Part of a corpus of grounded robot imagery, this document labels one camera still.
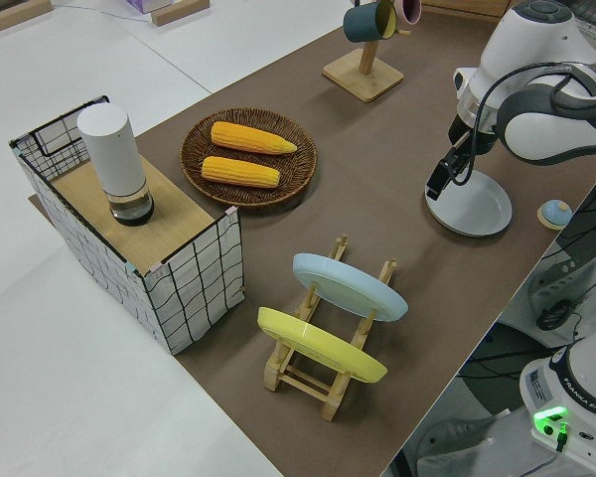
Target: brown table mat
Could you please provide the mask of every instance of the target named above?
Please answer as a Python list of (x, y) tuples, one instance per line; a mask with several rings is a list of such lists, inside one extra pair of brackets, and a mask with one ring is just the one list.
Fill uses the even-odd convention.
[[(321, 75), (357, 47), (338, 30), (138, 139), (142, 154), (214, 215), (224, 207), (196, 191), (179, 168), (183, 139), (199, 120), (231, 107), (268, 108), (294, 119), (316, 143), (318, 169), (304, 202), (242, 218), (245, 301), (178, 356), (287, 476), (379, 475), (554, 239), (536, 218), (538, 206), (560, 198), (575, 208), (596, 182), (596, 157), (535, 167), (498, 143), (476, 168), (511, 197), (510, 228), (465, 238), (430, 216), (423, 189), (449, 148), (452, 74), (478, 64), (493, 29), (426, 14), (411, 37), (380, 42), (377, 57), (404, 80), (372, 103)], [(292, 275), (293, 255), (327, 254), (341, 233), (350, 242), (345, 262), (363, 271), (378, 274), (385, 259), (397, 258), (391, 284), (410, 311), (398, 322), (374, 324), (365, 349), (389, 371), (375, 385), (352, 382), (327, 422), (317, 400), (287, 386), (276, 394), (263, 388), (274, 343), (256, 326), (256, 312), (267, 306), (292, 313), (304, 292)], [(349, 339), (357, 322), (322, 303), (313, 323)]]

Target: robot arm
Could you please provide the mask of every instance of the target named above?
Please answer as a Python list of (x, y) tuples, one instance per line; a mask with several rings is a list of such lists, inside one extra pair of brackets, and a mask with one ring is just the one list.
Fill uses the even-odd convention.
[(538, 78), (502, 103), (495, 132), (515, 156), (536, 165), (596, 154), (596, 95), (572, 74)]
[(458, 69), (453, 144), (427, 183), (439, 198), (476, 155), (496, 140), (520, 159), (540, 165), (596, 154), (596, 51), (571, 11), (550, 0), (511, 9), (493, 33), (476, 69)]
[(596, 474), (596, 331), (551, 359), (529, 363), (520, 387), (533, 415), (534, 438), (560, 448), (557, 437), (565, 424), (563, 453)]

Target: yellow corn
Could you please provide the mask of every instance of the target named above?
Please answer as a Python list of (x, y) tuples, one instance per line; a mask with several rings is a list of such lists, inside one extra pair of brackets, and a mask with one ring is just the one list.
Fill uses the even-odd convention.
[(256, 129), (255, 127), (217, 121), (212, 125), (212, 142), (217, 146), (229, 147), (247, 152), (262, 154), (286, 154), (295, 152), (295, 144), (277, 134)]
[(278, 187), (280, 182), (280, 172), (276, 169), (220, 156), (206, 157), (201, 176), (208, 181), (265, 189)]

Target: wicker plate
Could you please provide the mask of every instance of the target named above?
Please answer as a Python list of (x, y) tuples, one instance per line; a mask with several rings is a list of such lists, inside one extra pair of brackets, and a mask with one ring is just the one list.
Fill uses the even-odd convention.
[[(237, 151), (212, 143), (210, 131), (215, 121), (228, 121), (273, 132), (293, 142), (298, 150), (279, 156)], [(249, 161), (280, 171), (275, 189), (258, 189), (207, 181), (201, 166), (208, 156)], [(316, 145), (294, 121), (265, 109), (235, 108), (217, 112), (200, 121), (186, 136), (181, 149), (181, 167), (192, 184), (205, 195), (233, 206), (261, 208), (280, 205), (301, 192), (316, 170)]]

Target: blue mug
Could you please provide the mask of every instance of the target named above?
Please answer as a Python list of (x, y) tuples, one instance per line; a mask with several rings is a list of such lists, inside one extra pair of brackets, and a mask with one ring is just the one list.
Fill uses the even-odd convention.
[(374, 42), (390, 38), (397, 26), (395, 7), (391, 0), (377, 0), (365, 5), (355, 1), (343, 21), (345, 36), (350, 42)]

